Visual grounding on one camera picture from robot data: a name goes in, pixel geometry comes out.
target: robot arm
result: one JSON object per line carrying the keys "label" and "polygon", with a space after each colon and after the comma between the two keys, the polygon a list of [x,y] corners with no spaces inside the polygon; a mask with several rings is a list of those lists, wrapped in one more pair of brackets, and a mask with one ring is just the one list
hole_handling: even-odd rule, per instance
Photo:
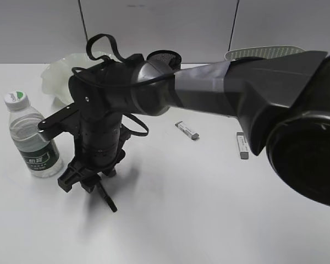
{"label": "robot arm", "polygon": [[[121,62],[94,58],[91,46],[111,41]],[[75,158],[59,178],[69,191],[81,182],[92,191],[98,172],[108,174],[124,157],[121,148],[133,133],[122,127],[122,115],[158,116],[169,107],[236,117],[255,155],[267,147],[276,173],[306,197],[330,205],[330,57],[321,51],[261,59],[244,58],[175,70],[168,63],[124,59],[110,35],[87,44],[89,69],[74,68],[69,88],[74,102],[39,125],[51,140],[63,131],[75,136]]]}

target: black cable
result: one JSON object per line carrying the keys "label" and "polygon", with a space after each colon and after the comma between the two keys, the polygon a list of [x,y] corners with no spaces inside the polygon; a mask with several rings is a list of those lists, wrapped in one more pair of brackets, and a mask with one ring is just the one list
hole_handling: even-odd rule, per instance
{"label": "black cable", "polygon": [[86,41],[88,42],[87,28],[86,28],[86,23],[84,22],[84,16],[83,16],[83,11],[82,11],[81,0],[78,0],[78,8],[79,8],[79,13],[81,14],[82,26],[83,26],[83,30],[84,30],[84,36],[86,37]]}
{"label": "black cable", "polygon": [[95,58],[92,54],[92,46],[93,44],[98,41],[99,39],[101,39],[102,37],[106,37],[109,39],[109,42],[110,42],[110,46],[111,46],[111,49],[112,49],[112,52],[114,53],[115,57],[121,61],[121,62],[127,62],[127,60],[125,58],[123,58],[118,49],[117,49],[117,43],[116,43],[116,40],[115,38],[112,36],[112,35],[109,35],[109,34],[98,34],[98,35],[95,35],[94,37],[92,37],[91,39],[89,39],[87,41],[87,46],[86,46],[86,52],[87,52],[87,55],[88,57],[92,60],[92,61],[97,61],[99,59],[103,59],[103,57],[105,57],[106,55],[102,55],[98,58]]}
{"label": "black cable", "polygon": [[146,126],[146,124],[144,124],[141,120],[139,120],[136,116],[134,116],[132,114],[124,114],[124,116],[128,117],[129,119],[131,119],[132,121],[134,121],[135,123],[137,123],[138,125],[140,125],[142,128],[144,128],[146,130],[146,132],[133,131],[133,130],[130,130],[124,124],[122,124],[123,128],[126,129],[131,135],[134,135],[134,136],[148,136],[149,128]]}
{"label": "black cable", "polygon": [[231,36],[230,36],[230,43],[229,43],[229,50],[231,50],[231,43],[232,43],[232,39],[233,39],[233,34],[234,34],[234,31],[235,31],[235,25],[236,25],[236,18],[237,18],[237,12],[238,12],[238,6],[240,4],[240,0],[237,0],[237,3],[236,3],[236,10],[235,10],[235,16],[234,16],[234,19],[233,19],[233,24],[232,24],[232,30],[231,30]]}
{"label": "black cable", "polygon": [[174,73],[168,73],[168,74],[164,74],[164,75],[161,75],[159,77],[156,77],[156,78],[153,78],[150,80],[136,82],[134,84],[107,84],[107,85],[104,85],[104,84],[99,84],[97,82],[90,81],[90,80],[87,80],[86,78],[81,77],[81,72],[78,73],[77,72],[78,70],[81,72],[83,72],[83,71],[87,71],[88,73],[90,73],[90,72],[85,68],[73,67],[72,72],[79,80],[83,81],[84,83],[86,83],[88,85],[91,85],[91,86],[94,86],[97,88],[102,88],[102,89],[111,89],[111,88],[122,89],[122,88],[131,88],[131,87],[140,87],[140,86],[144,86],[144,85],[153,84],[158,81],[168,80],[175,76]]}

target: plastic bottle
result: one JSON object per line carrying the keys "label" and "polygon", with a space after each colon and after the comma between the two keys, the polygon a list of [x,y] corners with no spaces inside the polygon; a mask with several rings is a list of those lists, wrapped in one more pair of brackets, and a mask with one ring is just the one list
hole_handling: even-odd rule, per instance
{"label": "plastic bottle", "polygon": [[45,142],[37,132],[43,115],[31,107],[26,93],[15,91],[5,96],[10,111],[11,138],[21,153],[32,175],[40,178],[53,176],[63,168],[55,142]]}

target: white tabletop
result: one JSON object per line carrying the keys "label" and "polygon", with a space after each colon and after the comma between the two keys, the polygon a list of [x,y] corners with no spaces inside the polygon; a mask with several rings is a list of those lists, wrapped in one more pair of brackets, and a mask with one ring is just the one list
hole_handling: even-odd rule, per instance
{"label": "white tabletop", "polygon": [[[23,90],[48,116],[59,109],[41,92],[45,65],[0,64],[0,263],[320,264],[330,263],[330,207],[285,185],[263,152],[241,160],[233,118],[170,109],[140,118],[104,181],[117,213],[79,184],[32,177],[12,143],[3,96]],[[192,141],[174,124],[200,134]],[[56,138],[65,164],[73,139]]]}

